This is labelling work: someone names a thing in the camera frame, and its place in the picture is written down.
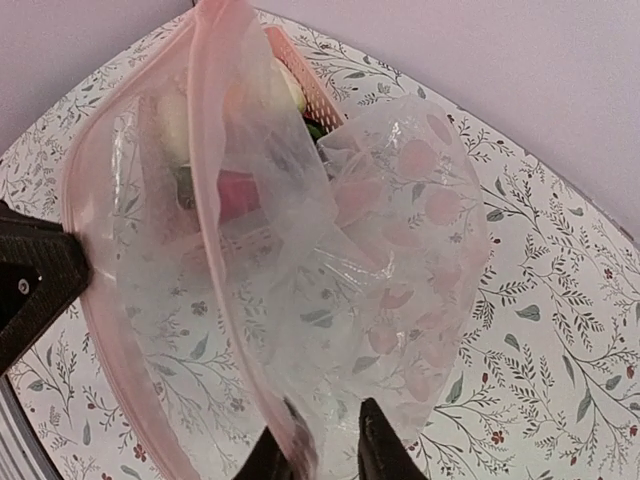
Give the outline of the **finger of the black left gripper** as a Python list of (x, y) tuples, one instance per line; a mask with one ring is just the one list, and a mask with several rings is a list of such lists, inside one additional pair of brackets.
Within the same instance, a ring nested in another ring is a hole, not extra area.
[(59, 223), (1, 203), (1, 373), (85, 291), (91, 270), (79, 240)]

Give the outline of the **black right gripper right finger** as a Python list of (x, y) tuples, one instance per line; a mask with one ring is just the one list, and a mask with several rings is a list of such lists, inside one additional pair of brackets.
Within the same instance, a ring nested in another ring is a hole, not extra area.
[(362, 480), (426, 480), (374, 398), (360, 407), (358, 473)]

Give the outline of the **clear zip top bag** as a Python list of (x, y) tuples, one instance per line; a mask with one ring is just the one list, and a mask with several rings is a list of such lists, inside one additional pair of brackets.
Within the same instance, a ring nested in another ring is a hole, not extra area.
[(61, 218), (103, 371), (168, 479), (227, 479), (264, 430), (309, 479), (356, 471), (375, 399), (414, 439), (489, 254), (475, 170), (435, 103), (312, 134), (244, 1), (202, 1), (69, 150)]

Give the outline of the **pink plastic basket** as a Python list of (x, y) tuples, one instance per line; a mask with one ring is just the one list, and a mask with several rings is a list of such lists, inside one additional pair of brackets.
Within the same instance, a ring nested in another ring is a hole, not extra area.
[(346, 117), (284, 29), (268, 25), (263, 30), (274, 56), (287, 66), (301, 85), (306, 100), (305, 115), (320, 123), (328, 132), (340, 127)]

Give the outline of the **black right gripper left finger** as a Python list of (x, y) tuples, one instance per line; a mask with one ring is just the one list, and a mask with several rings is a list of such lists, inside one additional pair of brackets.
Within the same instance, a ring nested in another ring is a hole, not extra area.
[(292, 480), (293, 471), (266, 427), (234, 480)]

